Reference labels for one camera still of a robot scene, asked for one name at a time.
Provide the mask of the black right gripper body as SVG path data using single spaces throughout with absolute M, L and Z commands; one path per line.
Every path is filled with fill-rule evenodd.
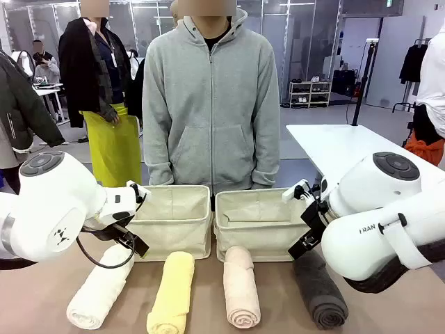
M 313 202 L 302 213 L 301 219 L 309 227 L 308 233 L 303 236 L 304 242 L 320 242 L 321 237 L 328 225 L 326 214 L 328 212 L 328 205 L 325 201 Z

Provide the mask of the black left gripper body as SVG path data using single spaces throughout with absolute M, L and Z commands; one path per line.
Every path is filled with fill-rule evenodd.
M 123 246 L 134 246 L 136 244 L 135 235 L 117 223 L 109 225 L 103 230 L 93 230 L 92 228 L 87 228 L 84 226 L 83 232 L 92 234 L 98 240 L 115 241 Z

